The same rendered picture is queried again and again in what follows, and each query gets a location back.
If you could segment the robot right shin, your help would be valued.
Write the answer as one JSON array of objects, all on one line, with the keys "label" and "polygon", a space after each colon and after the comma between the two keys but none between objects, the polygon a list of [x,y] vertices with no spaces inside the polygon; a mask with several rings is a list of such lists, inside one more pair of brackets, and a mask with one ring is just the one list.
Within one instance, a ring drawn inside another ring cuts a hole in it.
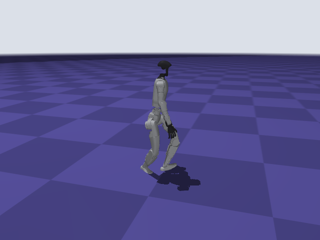
[{"label": "robot right shin", "polygon": [[145,157],[145,162],[144,162],[142,168],[148,167],[148,166],[151,165],[156,159],[157,159],[157,157],[154,157],[154,154],[153,154],[153,152],[152,152],[152,149],[149,150],[148,154],[147,154],[146,157]]}]

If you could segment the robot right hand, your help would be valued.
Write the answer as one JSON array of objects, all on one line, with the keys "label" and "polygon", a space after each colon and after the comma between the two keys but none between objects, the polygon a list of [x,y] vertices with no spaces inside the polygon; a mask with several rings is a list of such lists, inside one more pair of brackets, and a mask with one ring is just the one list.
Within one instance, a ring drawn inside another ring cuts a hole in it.
[{"label": "robot right hand", "polygon": [[168,125],[167,122],[165,121],[165,124],[166,124],[166,127],[168,127],[167,131],[168,131],[169,139],[170,139],[170,136],[171,136],[171,139],[176,137],[177,130],[172,126],[172,123]]}]

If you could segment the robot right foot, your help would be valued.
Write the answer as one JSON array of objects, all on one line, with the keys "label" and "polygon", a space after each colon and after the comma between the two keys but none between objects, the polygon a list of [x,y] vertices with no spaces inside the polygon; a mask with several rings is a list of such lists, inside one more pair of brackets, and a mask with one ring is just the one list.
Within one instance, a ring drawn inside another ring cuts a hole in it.
[{"label": "robot right foot", "polygon": [[152,174],[153,172],[148,168],[148,167],[144,167],[143,165],[140,167],[144,172],[148,173],[148,174]]}]

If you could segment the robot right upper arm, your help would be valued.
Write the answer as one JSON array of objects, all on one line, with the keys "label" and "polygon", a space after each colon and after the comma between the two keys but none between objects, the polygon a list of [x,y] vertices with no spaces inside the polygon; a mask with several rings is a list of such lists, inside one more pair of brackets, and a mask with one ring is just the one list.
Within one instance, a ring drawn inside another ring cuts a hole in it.
[{"label": "robot right upper arm", "polygon": [[165,83],[163,81],[157,81],[156,88],[157,88],[158,105],[159,107],[161,107],[161,102],[164,101],[163,98],[164,98]]}]

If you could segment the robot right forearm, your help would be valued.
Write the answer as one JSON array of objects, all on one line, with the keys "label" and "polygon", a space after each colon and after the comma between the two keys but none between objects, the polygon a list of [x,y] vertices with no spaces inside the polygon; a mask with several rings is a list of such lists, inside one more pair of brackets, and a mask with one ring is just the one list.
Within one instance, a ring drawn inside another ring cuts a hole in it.
[{"label": "robot right forearm", "polygon": [[160,103],[160,107],[161,107],[160,112],[162,113],[164,121],[167,122],[167,125],[171,125],[172,122],[170,120],[170,116],[169,116],[169,113],[168,113],[167,103],[165,101],[162,101]]}]

